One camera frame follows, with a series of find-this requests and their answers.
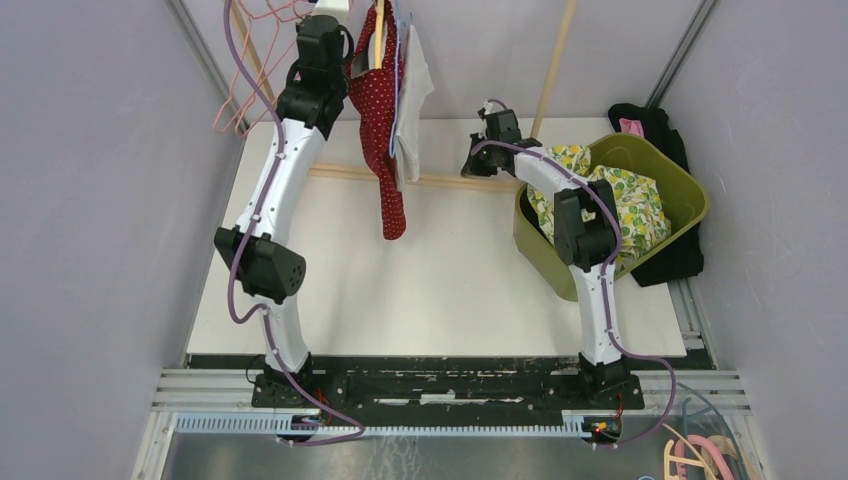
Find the lemon print skirt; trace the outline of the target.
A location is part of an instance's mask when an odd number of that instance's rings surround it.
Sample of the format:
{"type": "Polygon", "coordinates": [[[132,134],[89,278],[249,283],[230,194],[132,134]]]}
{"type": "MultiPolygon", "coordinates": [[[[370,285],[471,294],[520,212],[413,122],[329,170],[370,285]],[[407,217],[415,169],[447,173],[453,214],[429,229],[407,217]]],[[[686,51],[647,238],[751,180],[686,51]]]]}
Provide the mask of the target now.
{"type": "MultiPolygon", "coordinates": [[[[672,235],[672,222],[666,215],[657,182],[622,167],[593,166],[587,145],[548,147],[546,155],[571,172],[589,181],[606,180],[620,223],[622,246],[615,262],[616,278],[633,270],[655,248],[672,235]]],[[[526,186],[519,194],[519,214],[551,246],[554,242],[553,204],[540,191],[526,186]]]]}

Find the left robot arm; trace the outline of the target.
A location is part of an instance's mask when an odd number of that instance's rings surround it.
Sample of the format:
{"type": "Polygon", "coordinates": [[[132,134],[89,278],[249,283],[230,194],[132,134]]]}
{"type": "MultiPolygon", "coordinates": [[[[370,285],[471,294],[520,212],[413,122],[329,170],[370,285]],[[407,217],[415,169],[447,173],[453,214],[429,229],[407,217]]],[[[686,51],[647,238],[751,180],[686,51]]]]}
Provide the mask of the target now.
{"type": "Polygon", "coordinates": [[[294,210],[308,173],[330,137],[350,90],[345,72],[352,36],[343,20],[318,11],[296,26],[298,57],[277,98],[274,135],[257,185],[230,228],[220,227],[215,247],[229,270],[228,310],[243,324],[259,314],[265,363],[278,372],[276,392],[291,406],[307,404],[314,379],[297,294],[306,260],[288,247],[294,210]]]}

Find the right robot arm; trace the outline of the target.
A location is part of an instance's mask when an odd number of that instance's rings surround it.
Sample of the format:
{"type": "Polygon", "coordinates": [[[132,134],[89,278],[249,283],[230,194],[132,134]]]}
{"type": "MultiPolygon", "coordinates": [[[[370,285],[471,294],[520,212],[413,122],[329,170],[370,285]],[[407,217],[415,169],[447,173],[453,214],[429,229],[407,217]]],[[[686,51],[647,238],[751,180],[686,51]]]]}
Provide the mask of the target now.
{"type": "Polygon", "coordinates": [[[578,175],[547,155],[538,140],[523,137],[513,110],[486,102],[478,116],[482,131],[471,135],[461,174],[490,177],[504,171],[552,204],[554,248],[571,272],[580,308],[577,392],[585,405],[602,408],[630,377],[614,302],[621,231],[612,186],[578,175]]]}

